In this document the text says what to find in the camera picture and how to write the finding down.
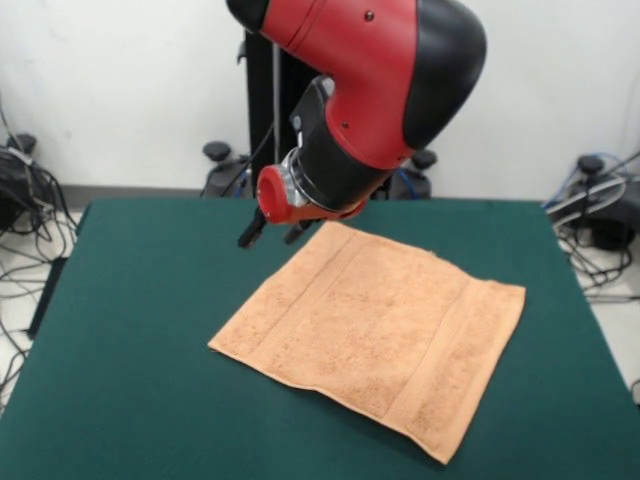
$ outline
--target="towel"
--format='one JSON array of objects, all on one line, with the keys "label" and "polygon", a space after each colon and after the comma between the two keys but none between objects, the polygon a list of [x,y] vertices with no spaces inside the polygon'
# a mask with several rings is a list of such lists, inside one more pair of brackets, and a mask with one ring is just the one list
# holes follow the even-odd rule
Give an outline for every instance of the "towel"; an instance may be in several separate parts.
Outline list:
[{"label": "towel", "polygon": [[525,290],[326,223],[209,347],[315,390],[447,464],[521,316]]}]

